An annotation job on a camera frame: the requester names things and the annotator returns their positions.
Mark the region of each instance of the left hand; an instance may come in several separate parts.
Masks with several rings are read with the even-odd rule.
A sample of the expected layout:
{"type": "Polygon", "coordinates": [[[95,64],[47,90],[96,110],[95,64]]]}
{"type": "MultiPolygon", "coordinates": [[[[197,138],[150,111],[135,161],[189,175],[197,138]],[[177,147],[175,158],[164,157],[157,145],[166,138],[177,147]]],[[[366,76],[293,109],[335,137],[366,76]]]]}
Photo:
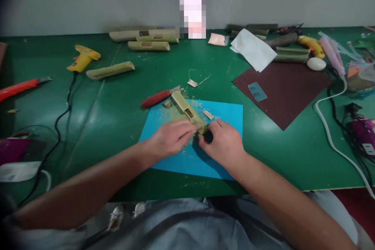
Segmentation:
{"type": "Polygon", "coordinates": [[[148,152],[161,160],[182,150],[191,136],[200,128],[187,119],[163,124],[150,139],[145,141],[148,152]]]}

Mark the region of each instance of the white label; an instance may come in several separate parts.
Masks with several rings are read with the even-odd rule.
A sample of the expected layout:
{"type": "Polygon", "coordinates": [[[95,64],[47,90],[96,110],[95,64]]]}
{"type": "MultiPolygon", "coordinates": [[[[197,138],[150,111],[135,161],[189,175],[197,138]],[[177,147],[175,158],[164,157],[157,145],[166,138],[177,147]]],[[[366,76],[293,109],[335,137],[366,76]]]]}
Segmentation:
{"type": "Polygon", "coordinates": [[[40,161],[6,163],[0,166],[0,182],[22,182],[36,175],[40,161]]]}
{"type": "Polygon", "coordinates": [[[368,155],[375,155],[375,150],[372,144],[362,144],[362,145],[368,155]]]}

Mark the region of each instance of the purple tool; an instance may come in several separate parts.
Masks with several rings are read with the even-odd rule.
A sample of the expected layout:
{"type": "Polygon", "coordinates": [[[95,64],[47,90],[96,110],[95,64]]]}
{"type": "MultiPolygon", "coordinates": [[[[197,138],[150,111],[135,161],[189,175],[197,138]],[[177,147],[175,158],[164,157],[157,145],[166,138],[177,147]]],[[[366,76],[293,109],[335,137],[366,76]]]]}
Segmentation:
{"type": "Polygon", "coordinates": [[[29,139],[0,139],[0,166],[5,163],[17,162],[29,143],[29,139]]]}
{"type": "Polygon", "coordinates": [[[375,119],[358,120],[350,124],[366,153],[375,157],[375,119]]]}

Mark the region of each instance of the small wood chip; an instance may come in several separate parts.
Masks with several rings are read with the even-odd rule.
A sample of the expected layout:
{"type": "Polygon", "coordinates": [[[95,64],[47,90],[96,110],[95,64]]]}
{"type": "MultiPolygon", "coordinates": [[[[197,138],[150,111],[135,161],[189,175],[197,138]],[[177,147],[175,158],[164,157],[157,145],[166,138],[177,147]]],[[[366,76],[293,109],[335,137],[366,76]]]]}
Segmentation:
{"type": "Polygon", "coordinates": [[[165,108],[170,108],[172,106],[172,103],[170,100],[166,101],[166,102],[163,102],[163,107],[165,108]]]}
{"type": "Polygon", "coordinates": [[[206,115],[210,120],[212,120],[214,118],[214,116],[209,113],[208,111],[203,111],[203,114],[206,115]]]}
{"type": "Polygon", "coordinates": [[[193,81],[193,80],[189,80],[188,82],[187,82],[191,87],[193,87],[193,88],[195,88],[197,85],[198,85],[198,83],[197,82],[195,82],[195,81],[193,81]]]}

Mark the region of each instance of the yellow tool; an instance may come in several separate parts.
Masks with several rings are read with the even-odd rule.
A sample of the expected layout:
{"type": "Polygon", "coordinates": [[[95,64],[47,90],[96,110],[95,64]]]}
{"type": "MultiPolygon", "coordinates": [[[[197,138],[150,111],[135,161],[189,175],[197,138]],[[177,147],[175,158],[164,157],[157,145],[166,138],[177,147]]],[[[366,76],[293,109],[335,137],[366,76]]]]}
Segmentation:
{"type": "Polygon", "coordinates": [[[101,57],[98,52],[85,46],[76,45],[75,49],[80,52],[80,55],[74,58],[76,61],[71,66],[67,67],[72,72],[82,72],[93,59],[97,61],[101,57]]]}
{"type": "Polygon", "coordinates": [[[308,36],[301,35],[301,36],[298,36],[297,42],[300,43],[301,45],[307,46],[314,54],[314,57],[317,57],[319,59],[324,59],[325,54],[318,40],[308,37],[308,36]]]}

